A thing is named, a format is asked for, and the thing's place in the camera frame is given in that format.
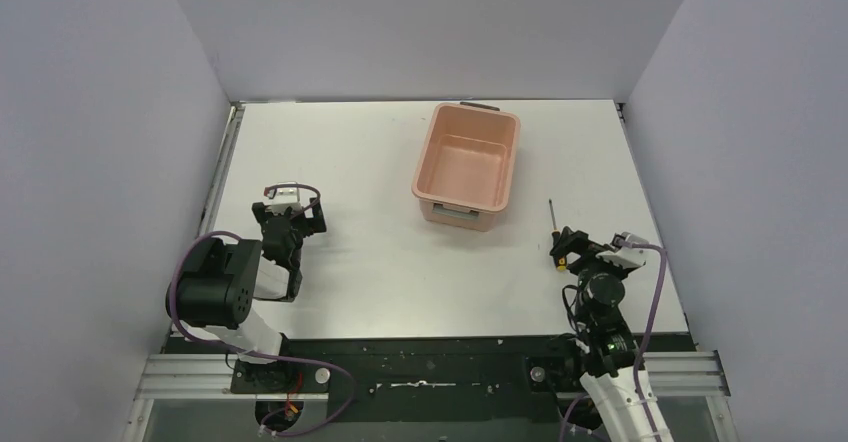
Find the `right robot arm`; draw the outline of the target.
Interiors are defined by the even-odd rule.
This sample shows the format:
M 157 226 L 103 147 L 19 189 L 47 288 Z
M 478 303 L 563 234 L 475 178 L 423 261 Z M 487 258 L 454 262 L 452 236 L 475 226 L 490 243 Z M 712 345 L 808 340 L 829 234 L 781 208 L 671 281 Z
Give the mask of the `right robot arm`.
M 637 341 L 621 312 L 625 279 L 644 267 L 647 253 L 659 256 L 659 269 L 645 330 Z M 555 267 L 577 277 L 563 295 L 580 362 L 579 384 L 597 411 L 611 441 L 671 441 L 644 358 L 666 279 L 666 250 L 629 232 L 609 243 L 564 227 L 552 236 L 549 256 Z

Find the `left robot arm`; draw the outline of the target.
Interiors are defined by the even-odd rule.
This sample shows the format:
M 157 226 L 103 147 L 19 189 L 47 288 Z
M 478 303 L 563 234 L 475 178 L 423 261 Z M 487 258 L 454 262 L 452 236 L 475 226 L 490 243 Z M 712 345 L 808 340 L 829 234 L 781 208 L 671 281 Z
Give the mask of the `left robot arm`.
M 253 308 L 256 300 L 290 303 L 299 295 L 304 240 L 327 231 L 318 196 L 306 204 L 296 198 L 255 202 L 251 212 L 258 239 L 216 231 L 188 250 L 166 295 L 166 312 L 180 331 L 187 327 L 215 336 L 212 344 L 253 365 L 281 363 L 285 336 L 271 328 Z

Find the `black yellow screwdriver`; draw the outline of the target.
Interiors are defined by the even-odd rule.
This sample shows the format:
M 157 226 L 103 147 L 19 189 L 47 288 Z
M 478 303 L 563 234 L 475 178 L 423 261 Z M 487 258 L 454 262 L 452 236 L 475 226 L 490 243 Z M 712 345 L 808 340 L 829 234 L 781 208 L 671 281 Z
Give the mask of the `black yellow screwdriver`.
M 557 247 L 557 243 L 559 241 L 559 238 L 561 237 L 561 231 L 559 230 L 559 227 L 558 227 L 558 224 L 557 224 L 555 209 L 554 209 L 554 206 L 553 206 L 553 201 L 551 199 L 548 199 L 548 207 L 549 207 L 549 213 L 550 213 L 550 218 L 551 218 L 551 223 L 552 223 L 552 232 L 551 232 L 552 244 L 551 244 L 550 256 L 552 258 L 552 261 L 554 263 L 554 267 L 556 268 L 556 270 L 559 271 L 559 272 L 564 272 L 567 268 L 566 257 L 565 256 L 557 256 L 557 255 L 554 254 L 554 249 Z

